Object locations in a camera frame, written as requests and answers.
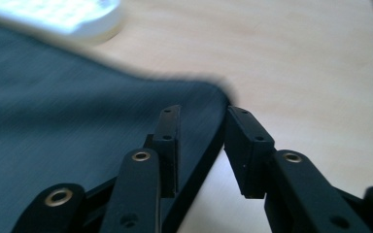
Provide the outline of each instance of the white object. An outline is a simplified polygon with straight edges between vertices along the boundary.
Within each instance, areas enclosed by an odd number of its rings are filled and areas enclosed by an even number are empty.
[[[106,40],[118,32],[119,0],[0,0],[0,22],[32,34]]]

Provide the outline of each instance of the wooden table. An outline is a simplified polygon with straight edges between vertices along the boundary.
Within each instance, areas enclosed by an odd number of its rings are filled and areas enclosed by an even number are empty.
[[[251,111],[276,148],[309,156],[334,186],[373,185],[373,1],[125,1],[93,57],[144,75],[202,74]],[[222,152],[179,232],[269,232]]]

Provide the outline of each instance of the metal screw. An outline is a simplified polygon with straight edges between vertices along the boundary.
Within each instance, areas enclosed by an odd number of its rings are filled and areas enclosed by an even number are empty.
[[[125,228],[132,228],[138,223],[138,217],[135,214],[126,214],[120,218],[120,224]]]
[[[283,157],[288,162],[299,163],[302,161],[302,158],[299,155],[293,153],[286,153]]]
[[[45,199],[45,204],[49,207],[57,207],[67,203],[74,193],[66,187],[54,190]]]
[[[132,155],[132,159],[137,161],[137,162],[142,162],[142,161],[148,160],[148,159],[150,159],[150,157],[151,157],[151,155],[148,152],[145,152],[145,151],[137,152],[134,155]]]

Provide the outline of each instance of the dark gray fabric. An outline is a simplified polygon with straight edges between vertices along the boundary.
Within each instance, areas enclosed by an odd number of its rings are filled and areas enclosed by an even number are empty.
[[[0,232],[51,185],[90,190],[114,177],[171,105],[183,106],[184,188],[207,172],[195,168],[228,105],[219,88],[140,79],[0,27]],[[163,217],[174,201],[163,202]]]

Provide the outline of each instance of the gray cloth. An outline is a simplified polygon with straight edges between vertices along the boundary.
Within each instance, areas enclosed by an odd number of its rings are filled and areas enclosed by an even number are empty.
[[[116,176],[159,112],[182,105],[184,199],[162,203],[176,229],[220,149],[228,103],[211,84],[141,79],[0,27],[0,232],[49,186]]]

